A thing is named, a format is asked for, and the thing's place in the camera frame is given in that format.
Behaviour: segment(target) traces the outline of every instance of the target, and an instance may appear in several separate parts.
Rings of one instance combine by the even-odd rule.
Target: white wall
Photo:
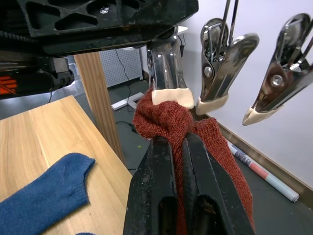
[[[195,101],[201,92],[200,31],[209,19],[223,17],[225,2],[199,0],[198,13],[181,24],[188,27],[183,56],[184,78]],[[261,87],[279,31],[291,16],[303,12],[313,16],[312,0],[240,0],[234,37],[255,32],[260,43],[231,86],[227,103],[209,114],[313,188],[313,85],[289,100],[269,119],[242,126],[244,114]]]

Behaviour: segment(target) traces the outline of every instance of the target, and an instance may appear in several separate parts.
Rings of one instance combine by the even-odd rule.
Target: floor
[[[145,81],[134,81],[131,84],[131,94],[144,93],[147,89],[148,84]],[[128,93],[129,89],[125,84],[110,88],[111,103],[127,98]],[[51,101],[68,95],[75,96],[86,114],[95,123],[79,78],[75,84],[56,91]],[[39,94],[0,100],[0,120],[44,105],[49,97],[50,94]],[[113,113],[115,121],[132,122],[134,110],[131,107],[129,109],[124,107]],[[149,142],[132,132],[124,122],[118,122],[117,129],[127,168],[131,174],[134,174]],[[237,163],[253,194],[254,221],[258,235],[313,235],[313,211],[311,209],[300,201],[290,202],[241,162],[237,161]]]

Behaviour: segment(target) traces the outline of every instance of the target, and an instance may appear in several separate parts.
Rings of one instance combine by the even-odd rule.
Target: metal clamp
[[[178,26],[175,26],[147,44],[152,102],[158,105],[171,100],[192,109],[195,104],[183,78],[177,33]]]
[[[259,44],[255,33],[233,41],[238,2],[235,0],[230,32],[226,24],[230,0],[226,2],[224,18],[211,19],[202,28],[202,91],[196,106],[197,115],[218,109],[226,103],[231,84]]]
[[[260,92],[246,113],[243,125],[251,125],[276,113],[290,98],[313,82],[313,64],[306,57],[313,46],[301,48],[313,28],[308,14],[291,17],[283,26]]]

